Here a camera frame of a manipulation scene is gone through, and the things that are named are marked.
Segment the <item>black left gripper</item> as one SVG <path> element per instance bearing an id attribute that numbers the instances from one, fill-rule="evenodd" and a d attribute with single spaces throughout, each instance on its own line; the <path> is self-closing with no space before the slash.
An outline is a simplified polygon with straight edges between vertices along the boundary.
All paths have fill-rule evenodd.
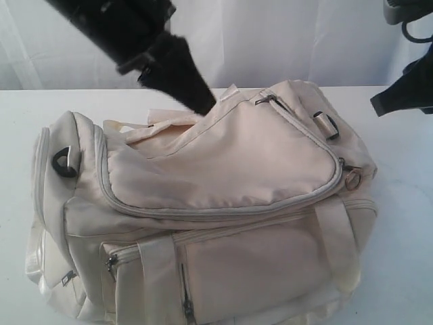
<path id="1" fill-rule="evenodd" d="M 144 52 L 164 30 L 175 6 L 85 6 L 90 40 L 117 66 Z M 142 86 L 160 91 L 196 114 L 207 115 L 216 104 L 183 37 L 162 33 L 140 60 Z"/>

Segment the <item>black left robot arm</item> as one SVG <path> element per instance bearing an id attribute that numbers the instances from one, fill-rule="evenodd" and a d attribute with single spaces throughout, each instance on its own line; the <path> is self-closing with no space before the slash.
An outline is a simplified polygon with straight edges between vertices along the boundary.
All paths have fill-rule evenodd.
<path id="1" fill-rule="evenodd" d="M 201 116 L 216 104 L 186 38 L 168 29 L 177 9 L 172 1 L 57 0 L 49 4 L 112 59 L 119 74 L 138 72 L 143 88 L 165 93 Z"/>

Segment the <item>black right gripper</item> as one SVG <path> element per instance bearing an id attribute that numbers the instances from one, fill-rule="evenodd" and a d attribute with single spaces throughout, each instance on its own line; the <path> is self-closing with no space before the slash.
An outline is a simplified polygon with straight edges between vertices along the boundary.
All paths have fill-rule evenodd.
<path id="1" fill-rule="evenodd" d="M 412 109 L 432 115 L 432 45 L 403 70 L 401 78 L 370 102 L 378 116 Z"/>

